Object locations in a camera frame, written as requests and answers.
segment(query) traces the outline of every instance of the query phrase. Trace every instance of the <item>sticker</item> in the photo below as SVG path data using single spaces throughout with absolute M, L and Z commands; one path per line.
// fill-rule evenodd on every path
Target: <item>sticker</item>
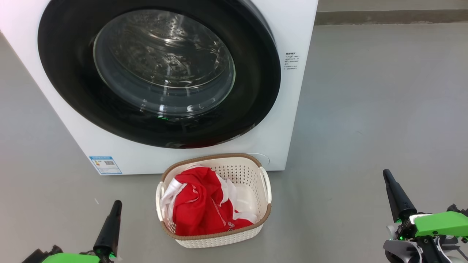
M 122 171 L 120 171 L 116 162 L 110 156 L 90 156 L 89 158 L 101 175 L 122 174 Z
M 283 69 L 292 70 L 297 69 L 297 64 L 299 63 L 299 55 L 296 55 L 296 52 L 288 52 L 285 56 L 285 65 Z

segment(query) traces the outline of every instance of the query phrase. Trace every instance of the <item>brown basket rim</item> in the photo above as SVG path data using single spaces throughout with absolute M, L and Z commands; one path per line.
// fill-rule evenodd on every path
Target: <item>brown basket rim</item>
M 251 161 L 253 161 L 258 167 L 262 166 L 261 163 L 255 157 L 253 157 L 253 156 L 251 156 L 249 154 L 245 154 L 245 153 L 215 154 L 215 155 L 209 155 L 209 156 L 204 156 L 204 157 L 188 159 L 188 160 L 185 160 L 185 161 L 180 161 L 178 163 L 175 163 L 175 164 L 171 165 L 164 172 L 164 174 L 162 174 L 161 181 L 164 182 L 164 180 L 166 179 L 169 172 L 172 171 L 173 169 L 175 169 L 178 166 L 188 164 L 188 163 L 192 163 L 192 162 L 196 162 L 196 161 L 206 161 L 206 160 L 221 159 L 221 158 L 232 158 L 232 157 L 247 158 L 247 159 L 250 159 Z M 216 237 L 223 237 L 223 236 L 227 236 L 227 235 L 233 235 L 233 234 L 237 234 L 237 233 L 241 233 L 241 232 L 244 232 L 244 231 L 248 231 L 248 230 L 257 228 L 257 227 L 261 226 L 263 223 L 265 223 L 265 221 L 268 219 L 268 217 L 270 215 L 270 212 L 271 212 L 271 204 L 268 204 L 265 215 L 263 216 L 263 218 L 259 222 L 255 223 L 255 224 L 253 224 L 251 226 L 246 226 L 246 227 L 239 228 L 239 229 L 236 229 L 236 230 L 233 230 L 233 231 L 227 231 L 227 232 L 221 232 L 221 233 L 209 234 L 209 235 L 180 236 L 180 235 L 176 235 L 176 234 L 173 234 L 172 232 L 170 232 L 169 229 L 167 228 L 166 224 L 164 224 L 164 221 L 161 221 L 161 225 L 162 225 L 162 229 L 164 229 L 166 234 L 168 234 L 168 236 L 170 236 L 170 237 L 172 237 L 173 239 L 176 239 L 176 240 L 187 241 L 187 240 L 208 239 L 208 238 L 216 238 Z

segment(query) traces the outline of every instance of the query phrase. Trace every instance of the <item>glass door window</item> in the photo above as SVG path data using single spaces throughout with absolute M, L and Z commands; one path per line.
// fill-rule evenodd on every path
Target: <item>glass door window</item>
M 234 61 L 211 30 L 184 15 L 138 10 L 97 35 L 102 80 L 128 103 L 160 117 L 191 117 L 219 105 L 235 81 Z

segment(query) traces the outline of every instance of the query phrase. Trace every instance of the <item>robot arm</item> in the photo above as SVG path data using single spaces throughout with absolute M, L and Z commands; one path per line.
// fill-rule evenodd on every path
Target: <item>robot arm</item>
M 63 253 L 61 248 L 54 245 L 50 252 L 36 249 L 22 263 L 112 263 L 117 255 L 121 212 L 122 202 L 117 200 L 102 226 L 93 250 L 79 254 Z
M 439 214 L 418 213 L 388 169 L 383 171 L 383 177 L 393 220 L 401 223 L 397 229 L 387 227 L 390 239 L 383 245 L 387 259 L 393 263 L 463 262 L 448 257 L 445 252 L 455 249 L 461 252 L 454 246 L 458 237 L 467 242 L 468 211 L 459 211 L 452 205 L 447 212 Z

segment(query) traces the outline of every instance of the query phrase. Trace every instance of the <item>washing machine door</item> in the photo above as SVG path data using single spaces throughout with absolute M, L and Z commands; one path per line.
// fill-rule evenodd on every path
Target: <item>washing machine door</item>
M 238 0 L 52 0 L 38 50 L 71 107 L 153 146 L 242 135 L 268 114 L 280 85 L 272 34 Z

